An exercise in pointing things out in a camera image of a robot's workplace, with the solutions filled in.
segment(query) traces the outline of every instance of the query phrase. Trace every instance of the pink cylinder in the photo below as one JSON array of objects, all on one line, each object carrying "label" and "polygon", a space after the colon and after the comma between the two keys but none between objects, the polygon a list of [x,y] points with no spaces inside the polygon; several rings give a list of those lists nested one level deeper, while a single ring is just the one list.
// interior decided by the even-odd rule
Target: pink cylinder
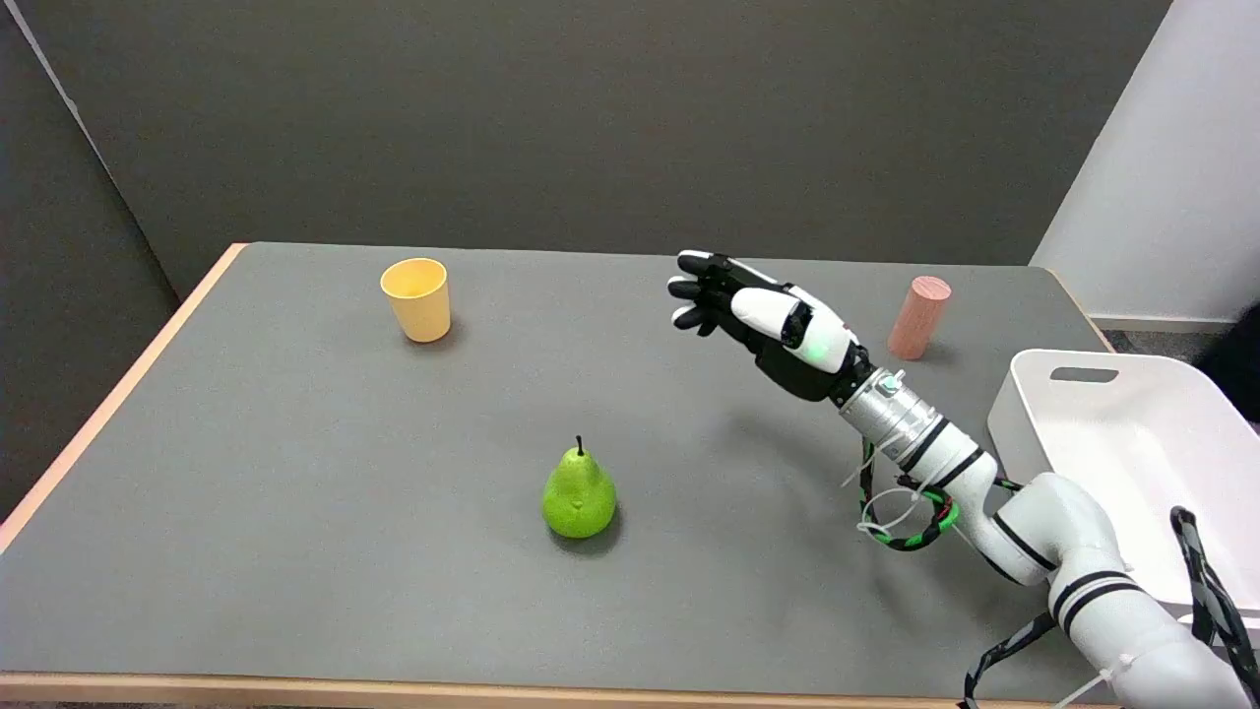
[{"label": "pink cylinder", "polygon": [[895,358],[917,360],[924,356],[951,292],[949,283],[936,276],[919,276],[910,283],[901,314],[888,335],[888,351]]}]

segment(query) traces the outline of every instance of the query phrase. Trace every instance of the black cable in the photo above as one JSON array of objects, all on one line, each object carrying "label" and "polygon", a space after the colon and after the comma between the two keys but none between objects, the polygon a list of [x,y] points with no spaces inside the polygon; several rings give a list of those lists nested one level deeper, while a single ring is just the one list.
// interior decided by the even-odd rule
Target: black cable
[{"label": "black cable", "polygon": [[1207,563],[1194,514],[1184,508],[1173,508],[1168,519],[1173,525],[1177,544],[1181,545],[1186,572],[1189,574],[1193,608],[1191,632],[1208,646],[1212,645],[1215,636],[1221,637],[1221,645],[1230,657],[1234,674],[1251,693],[1251,701],[1260,703],[1260,670],[1256,667],[1251,637],[1247,635],[1242,616],[1234,606],[1234,599],[1221,586],[1221,579],[1217,578],[1212,565]]},{"label": "black cable", "polygon": [[[862,460],[864,461],[864,465],[862,466],[862,472],[858,477],[858,487],[862,491],[862,495],[858,499],[858,509],[861,510],[861,514],[866,515],[863,521],[878,525],[879,518],[876,515],[874,508],[867,509],[867,502],[871,501],[871,490],[874,480],[874,443],[863,437]],[[897,477],[897,485],[917,491],[921,484],[907,475],[901,475]],[[922,494],[924,497],[932,504],[932,519],[927,523],[924,531],[914,536],[891,536],[876,530],[867,533],[871,539],[895,552],[919,552],[940,539],[941,534],[954,526],[954,521],[958,520],[958,508],[954,505],[953,497],[945,495],[944,490],[934,485],[925,486],[922,489]]]}]

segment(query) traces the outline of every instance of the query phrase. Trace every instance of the pear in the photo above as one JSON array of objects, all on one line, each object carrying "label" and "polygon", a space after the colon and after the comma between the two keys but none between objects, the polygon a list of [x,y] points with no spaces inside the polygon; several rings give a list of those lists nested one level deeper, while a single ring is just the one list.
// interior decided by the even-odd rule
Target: pear
[{"label": "pear", "polygon": [[564,452],[543,489],[547,526],[561,536],[586,539],[609,526],[616,508],[612,479],[582,448],[582,437],[577,437],[577,447]]}]

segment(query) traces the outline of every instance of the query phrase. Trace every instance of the robot finger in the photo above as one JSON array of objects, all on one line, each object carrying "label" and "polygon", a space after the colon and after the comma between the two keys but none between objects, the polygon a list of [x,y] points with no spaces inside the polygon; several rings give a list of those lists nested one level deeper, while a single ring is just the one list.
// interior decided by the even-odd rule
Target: robot finger
[{"label": "robot finger", "polygon": [[678,253],[678,267],[698,276],[702,281],[708,281],[711,287],[717,286],[727,292],[735,292],[741,287],[781,288],[779,281],[775,278],[723,253],[693,249],[680,251]]},{"label": "robot finger", "polygon": [[687,248],[678,252],[678,267],[693,276],[706,275],[713,263],[711,251],[696,251]]},{"label": "robot finger", "polygon": [[670,319],[678,329],[692,329],[704,324],[704,321],[709,317],[708,312],[703,307],[697,307],[696,305],[683,305],[682,307],[674,310],[674,315]]},{"label": "robot finger", "polygon": [[699,297],[701,292],[704,291],[701,283],[685,276],[674,276],[669,278],[669,293],[674,297],[682,297],[684,300],[696,300]]}]

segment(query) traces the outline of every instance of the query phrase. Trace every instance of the table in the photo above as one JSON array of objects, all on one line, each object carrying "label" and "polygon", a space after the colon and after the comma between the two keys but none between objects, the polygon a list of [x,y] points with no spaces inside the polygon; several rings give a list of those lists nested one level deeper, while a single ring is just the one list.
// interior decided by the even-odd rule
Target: table
[{"label": "table", "polygon": [[[454,326],[430,345],[377,285],[417,254],[450,272]],[[1016,351],[1105,348],[1038,268],[750,262],[832,303],[987,446]],[[956,535],[920,554],[858,535],[857,491],[838,489],[858,436],[742,346],[675,331],[674,272],[233,246],[0,528],[0,698],[951,706],[1045,589]],[[883,340],[922,273],[954,297],[898,365]],[[575,434],[621,500],[580,544],[538,515]],[[1090,674],[1053,633],[983,690],[1055,701]]]}]

